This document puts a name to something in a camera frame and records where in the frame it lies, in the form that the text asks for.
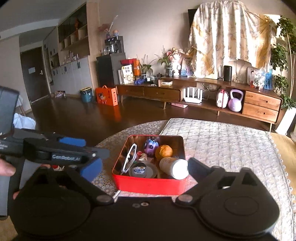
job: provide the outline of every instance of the wooden tv cabinet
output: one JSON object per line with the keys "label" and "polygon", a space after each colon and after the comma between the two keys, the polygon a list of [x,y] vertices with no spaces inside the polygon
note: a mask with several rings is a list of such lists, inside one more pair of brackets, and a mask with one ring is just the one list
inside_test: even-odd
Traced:
{"label": "wooden tv cabinet", "polygon": [[[161,86],[162,81],[173,81],[170,87]],[[186,87],[198,87],[198,83],[218,85],[222,88],[239,89],[244,92],[242,101],[242,110],[240,112],[233,112],[228,107],[220,108],[216,106],[213,99],[203,100],[202,103],[188,103],[183,101],[183,89]],[[269,131],[271,131],[272,124],[276,124],[279,118],[279,111],[282,99],[273,91],[257,90],[251,88],[247,84],[226,82],[223,80],[213,80],[206,78],[188,78],[186,76],[177,77],[163,77],[159,81],[159,86],[150,86],[149,83],[142,85],[117,85],[118,95],[133,96],[146,99],[157,99],[164,102],[163,108],[167,102],[185,104],[189,106],[209,109],[220,112],[225,112],[232,115],[239,115],[259,121],[270,123]]]}

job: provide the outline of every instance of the white router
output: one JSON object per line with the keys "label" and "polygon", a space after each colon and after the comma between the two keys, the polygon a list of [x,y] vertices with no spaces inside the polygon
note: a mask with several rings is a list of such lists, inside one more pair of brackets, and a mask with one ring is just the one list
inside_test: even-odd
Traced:
{"label": "white router", "polygon": [[189,103],[196,103],[200,104],[202,102],[202,90],[200,88],[197,89],[197,98],[195,98],[195,88],[192,88],[192,97],[189,97],[189,90],[190,88],[187,88],[187,96],[186,96],[186,88],[183,89],[183,98],[185,102]]}

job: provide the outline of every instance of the green plant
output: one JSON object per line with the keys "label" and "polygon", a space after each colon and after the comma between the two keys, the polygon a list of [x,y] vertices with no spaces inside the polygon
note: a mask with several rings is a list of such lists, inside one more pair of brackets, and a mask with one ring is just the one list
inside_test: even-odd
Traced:
{"label": "green plant", "polygon": [[148,70],[151,69],[151,67],[153,66],[153,64],[151,64],[151,63],[154,60],[156,60],[156,59],[153,59],[150,63],[148,63],[148,55],[147,55],[147,63],[145,63],[145,58],[146,58],[146,55],[144,55],[144,58],[142,59],[142,63],[140,62],[140,70],[141,70],[142,74],[146,74],[148,72]]}
{"label": "green plant", "polygon": [[274,76],[274,86],[281,90],[281,94],[286,92],[287,88],[289,87],[287,78],[281,75]]}
{"label": "green plant", "polygon": [[285,94],[281,95],[281,98],[283,100],[281,104],[282,109],[291,109],[291,108],[296,108],[296,101],[293,100],[291,97],[286,96]]}
{"label": "green plant", "polygon": [[165,64],[166,68],[170,67],[170,64],[173,59],[173,55],[172,55],[173,51],[166,52],[165,47],[163,46],[163,49],[161,52],[163,54],[162,57],[160,57],[159,55],[156,54],[156,56],[158,57],[157,63],[160,65]]}
{"label": "green plant", "polygon": [[293,87],[294,87],[294,73],[295,73],[294,68],[295,68],[295,58],[296,58],[296,56],[295,56],[296,27],[289,18],[286,18],[284,16],[281,16],[277,26],[281,28],[280,36],[285,38],[288,41],[290,62],[291,62],[291,71],[290,71],[291,72],[291,88],[290,88],[289,97],[291,98]]}
{"label": "green plant", "polygon": [[[296,101],[291,98],[294,86],[294,68],[296,59],[296,27],[290,19],[283,16],[281,16],[277,26],[281,28],[280,36],[287,41],[289,51],[287,51],[282,44],[275,45],[275,48],[271,50],[271,65],[273,66],[273,69],[279,67],[281,71],[281,75],[274,76],[274,86],[275,88],[278,88],[281,93],[281,98],[283,100],[281,108],[291,109],[296,107]],[[289,53],[289,59],[291,62],[291,88],[289,95],[286,93],[287,88],[289,87],[287,78],[282,76],[282,71],[288,69],[287,52]]]}
{"label": "green plant", "polygon": [[288,69],[288,61],[286,56],[287,50],[281,44],[277,44],[274,46],[275,48],[271,49],[270,64],[273,66],[274,70],[276,69],[276,67],[279,67],[282,72],[284,69]]}

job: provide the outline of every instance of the small pink box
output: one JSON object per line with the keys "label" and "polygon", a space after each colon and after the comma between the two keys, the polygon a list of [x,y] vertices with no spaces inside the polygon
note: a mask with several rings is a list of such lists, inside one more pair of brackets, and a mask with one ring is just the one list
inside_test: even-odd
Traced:
{"label": "small pink box", "polygon": [[185,105],[185,104],[178,104],[178,103],[172,103],[172,105],[178,106],[178,107],[181,107],[181,108],[186,108],[188,106],[188,105]]}

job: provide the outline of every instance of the red tin box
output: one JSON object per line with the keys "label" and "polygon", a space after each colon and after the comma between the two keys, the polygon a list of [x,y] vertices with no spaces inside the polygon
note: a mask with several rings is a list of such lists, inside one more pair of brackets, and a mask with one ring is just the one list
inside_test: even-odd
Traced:
{"label": "red tin box", "polygon": [[173,156],[185,159],[184,142],[181,136],[149,136],[149,135],[131,135],[127,138],[121,153],[113,167],[112,176],[117,188],[121,191],[158,194],[158,195],[180,195],[185,191],[187,178],[176,180],[166,175],[159,169],[157,162],[154,162],[158,168],[158,174],[155,178],[130,177],[129,175],[120,175],[125,157],[132,146],[137,144],[137,151],[144,150],[144,144],[147,139],[156,140],[159,145],[169,145],[173,149]]}

